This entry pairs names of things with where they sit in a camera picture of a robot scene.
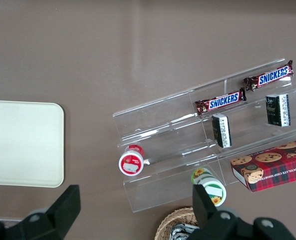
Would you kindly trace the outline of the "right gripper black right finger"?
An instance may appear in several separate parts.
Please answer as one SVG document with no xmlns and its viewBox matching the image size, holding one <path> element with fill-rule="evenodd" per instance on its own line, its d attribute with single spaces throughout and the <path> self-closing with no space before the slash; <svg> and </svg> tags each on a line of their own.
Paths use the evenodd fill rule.
<svg viewBox="0 0 296 240">
<path fill-rule="evenodd" d="M 199 228 L 189 240 L 294 240 L 280 221 L 259 217 L 249 224 L 228 210 L 218 210 L 202 185 L 193 185 L 193 212 Z"/>
</svg>

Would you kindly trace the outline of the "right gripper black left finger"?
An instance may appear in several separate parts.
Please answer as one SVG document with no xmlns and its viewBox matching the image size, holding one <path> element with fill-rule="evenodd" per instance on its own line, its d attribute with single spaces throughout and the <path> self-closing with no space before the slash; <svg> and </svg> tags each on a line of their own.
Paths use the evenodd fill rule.
<svg viewBox="0 0 296 240">
<path fill-rule="evenodd" d="M 0 240 L 62 240 L 81 210 L 80 189 L 70 185 L 46 210 L 6 228 L 0 221 Z"/>
</svg>

